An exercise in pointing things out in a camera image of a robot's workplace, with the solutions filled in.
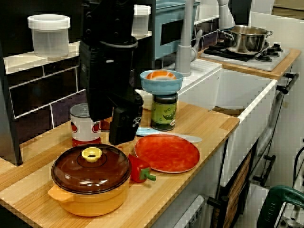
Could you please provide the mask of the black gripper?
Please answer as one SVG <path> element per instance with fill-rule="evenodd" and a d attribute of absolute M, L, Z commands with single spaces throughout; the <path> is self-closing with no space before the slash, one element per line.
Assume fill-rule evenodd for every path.
<path fill-rule="evenodd" d="M 137 40 L 80 42 L 80 82 L 87 91 L 89 114 L 94 122 L 113 116 L 109 134 L 112 145 L 133 141 L 141 123 L 143 101 L 129 85 L 137 46 Z"/>

